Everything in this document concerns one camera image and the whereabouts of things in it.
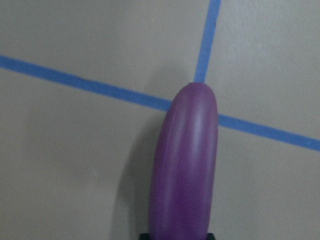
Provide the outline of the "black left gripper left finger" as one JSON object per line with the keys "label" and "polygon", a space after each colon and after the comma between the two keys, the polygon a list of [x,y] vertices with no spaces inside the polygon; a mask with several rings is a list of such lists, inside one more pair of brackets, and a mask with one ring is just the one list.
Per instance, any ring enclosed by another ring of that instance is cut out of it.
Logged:
{"label": "black left gripper left finger", "polygon": [[141,233],[141,234],[139,234],[138,239],[139,240],[150,240],[150,235],[149,235],[149,233]]}

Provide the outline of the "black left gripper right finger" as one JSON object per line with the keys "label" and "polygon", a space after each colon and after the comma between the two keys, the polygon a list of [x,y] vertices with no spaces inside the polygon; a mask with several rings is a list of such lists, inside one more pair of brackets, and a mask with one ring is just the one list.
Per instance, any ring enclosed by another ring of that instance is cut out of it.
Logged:
{"label": "black left gripper right finger", "polygon": [[213,233],[209,232],[209,233],[207,233],[205,239],[206,239],[206,240],[215,240],[215,236],[214,236]]}

